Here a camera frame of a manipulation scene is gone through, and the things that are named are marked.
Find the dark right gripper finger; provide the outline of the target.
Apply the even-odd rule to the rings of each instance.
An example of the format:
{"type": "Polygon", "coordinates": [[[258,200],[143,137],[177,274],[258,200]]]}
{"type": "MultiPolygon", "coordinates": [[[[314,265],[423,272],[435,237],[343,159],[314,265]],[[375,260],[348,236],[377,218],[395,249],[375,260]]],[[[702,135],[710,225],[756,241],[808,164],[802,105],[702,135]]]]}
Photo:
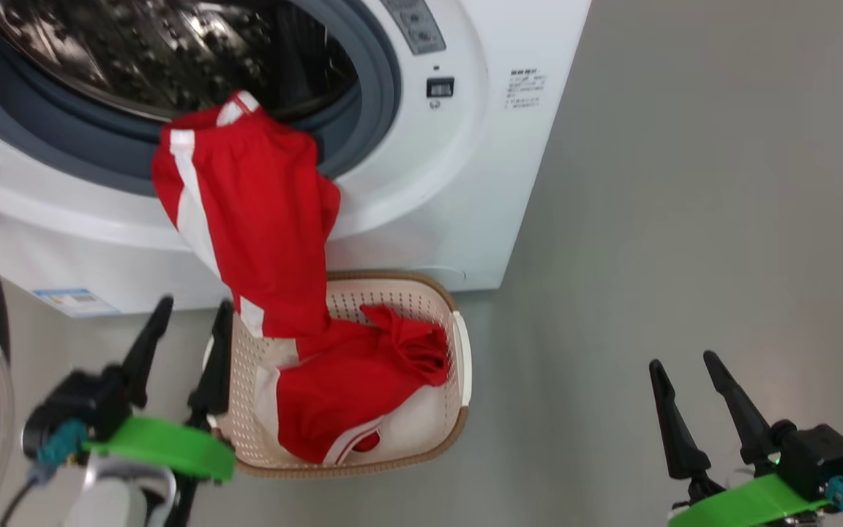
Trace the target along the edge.
{"type": "Polygon", "coordinates": [[[652,360],[648,369],[669,477],[674,480],[706,478],[711,468],[710,460],[696,445],[680,414],[672,381],[658,359],[652,360]]]}
{"type": "Polygon", "coordinates": [[[771,427],[715,351],[706,350],[703,360],[713,389],[724,398],[735,424],[741,460],[746,465],[773,465],[771,456],[777,451],[771,443],[771,427]]]}

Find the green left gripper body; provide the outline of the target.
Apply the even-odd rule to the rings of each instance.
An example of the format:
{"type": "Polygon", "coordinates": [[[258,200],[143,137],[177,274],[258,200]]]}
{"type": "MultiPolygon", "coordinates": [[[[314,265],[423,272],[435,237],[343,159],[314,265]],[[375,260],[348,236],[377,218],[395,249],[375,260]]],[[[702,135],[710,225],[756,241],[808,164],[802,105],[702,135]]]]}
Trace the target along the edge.
{"type": "Polygon", "coordinates": [[[231,482],[236,468],[235,454],[223,441],[207,431],[161,418],[131,416],[108,439],[87,441],[83,450],[213,482],[231,482]]]}

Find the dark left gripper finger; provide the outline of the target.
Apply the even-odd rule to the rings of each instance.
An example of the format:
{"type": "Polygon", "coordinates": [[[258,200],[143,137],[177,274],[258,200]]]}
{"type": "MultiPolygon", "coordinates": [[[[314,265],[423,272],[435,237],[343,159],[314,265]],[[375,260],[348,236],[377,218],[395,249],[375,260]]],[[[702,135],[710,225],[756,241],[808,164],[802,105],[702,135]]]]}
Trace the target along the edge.
{"type": "Polygon", "coordinates": [[[121,363],[127,398],[130,404],[138,409],[144,409],[147,404],[147,381],[153,367],[157,344],[166,334],[168,322],[173,314],[173,303],[172,296],[160,298],[121,363]]]}
{"type": "Polygon", "coordinates": [[[212,425],[210,419],[224,416],[230,410],[234,313],[230,300],[221,302],[205,349],[200,380],[188,397],[188,427],[216,428],[217,425],[212,425]]]}

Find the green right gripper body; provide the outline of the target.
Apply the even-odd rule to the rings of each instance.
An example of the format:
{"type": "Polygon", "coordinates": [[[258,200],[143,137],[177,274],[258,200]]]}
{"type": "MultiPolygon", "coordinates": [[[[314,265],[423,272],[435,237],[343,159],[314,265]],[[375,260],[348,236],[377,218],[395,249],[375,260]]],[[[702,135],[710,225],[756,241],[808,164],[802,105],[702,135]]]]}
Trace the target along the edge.
{"type": "Polygon", "coordinates": [[[742,486],[709,486],[716,493],[696,499],[689,491],[686,506],[670,513],[669,526],[820,526],[829,481],[805,483],[783,480],[779,474],[761,476],[742,486]]]}

